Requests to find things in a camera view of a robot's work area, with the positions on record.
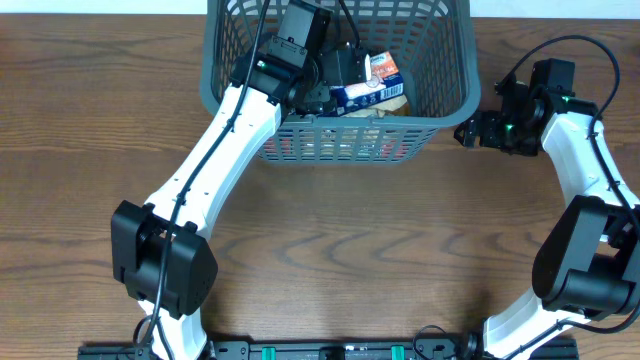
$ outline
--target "green clip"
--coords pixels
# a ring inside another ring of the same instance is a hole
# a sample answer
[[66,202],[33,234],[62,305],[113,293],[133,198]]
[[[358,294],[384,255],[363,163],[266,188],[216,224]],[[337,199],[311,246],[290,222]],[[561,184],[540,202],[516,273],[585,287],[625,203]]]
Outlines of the green clip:
[[262,348],[262,360],[276,360],[276,348]]
[[391,360],[404,360],[404,346],[394,345],[391,347]]

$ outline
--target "box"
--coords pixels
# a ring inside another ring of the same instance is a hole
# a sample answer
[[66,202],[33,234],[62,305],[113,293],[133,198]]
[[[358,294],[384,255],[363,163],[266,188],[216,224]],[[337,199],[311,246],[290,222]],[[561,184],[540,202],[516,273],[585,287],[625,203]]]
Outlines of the box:
[[371,80],[349,86],[334,86],[331,96],[337,100],[336,110],[322,116],[342,116],[404,93],[400,70],[387,51],[371,58]]

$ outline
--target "plastic bin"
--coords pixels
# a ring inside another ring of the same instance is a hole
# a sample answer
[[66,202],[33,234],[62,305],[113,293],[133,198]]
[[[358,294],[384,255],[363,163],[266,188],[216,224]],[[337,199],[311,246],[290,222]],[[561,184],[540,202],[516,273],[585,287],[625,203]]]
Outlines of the plastic bin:
[[[341,12],[336,0],[315,2],[336,15]],[[271,1],[264,31],[278,31],[287,4]],[[346,4],[363,45],[393,55],[412,116],[289,115],[258,151],[263,159],[279,164],[396,164],[413,157],[438,129],[467,120],[478,107],[480,81],[468,0]],[[211,114],[228,86],[233,61],[253,43],[261,8],[261,0],[209,0],[200,93]],[[343,12],[340,27],[341,38],[352,39]]]

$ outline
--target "wood grain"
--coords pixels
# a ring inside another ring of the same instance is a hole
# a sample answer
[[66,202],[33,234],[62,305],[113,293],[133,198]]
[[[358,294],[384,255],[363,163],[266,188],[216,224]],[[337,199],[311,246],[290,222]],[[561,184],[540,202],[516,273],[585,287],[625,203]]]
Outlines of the wood grain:
[[[607,140],[640,189],[639,22],[474,25],[484,108],[542,41],[605,41],[623,75]],[[83,342],[130,339],[142,313],[111,277],[109,220],[157,189],[211,120],[197,90],[203,29],[202,16],[0,16],[0,357],[73,358]],[[605,99],[612,75],[597,49],[567,42],[537,58],[548,56],[575,60],[578,94]],[[547,156],[467,151],[450,130],[393,168],[255,160],[216,224],[204,325],[256,340],[465,331],[530,286],[562,211]],[[637,326],[573,333],[584,359],[640,355]]]

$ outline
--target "basket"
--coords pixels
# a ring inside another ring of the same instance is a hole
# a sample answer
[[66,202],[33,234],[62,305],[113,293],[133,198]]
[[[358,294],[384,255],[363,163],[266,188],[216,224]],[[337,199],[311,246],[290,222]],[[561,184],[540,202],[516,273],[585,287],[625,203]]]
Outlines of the basket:
[[[336,0],[311,0],[338,14]],[[289,0],[272,0],[264,31],[277,33]],[[467,120],[480,102],[468,0],[345,1],[368,49],[390,51],[404,78],[411,115],[383,118],[289,115],[258,155],[278,164],[396,164],[438,129]],[[231,66],[249,51],[261,0],[209,0],[200,94],[216,114]],[[341,37],[353,35],[344,13]],[[334,36],[329,26],[327,38]]]

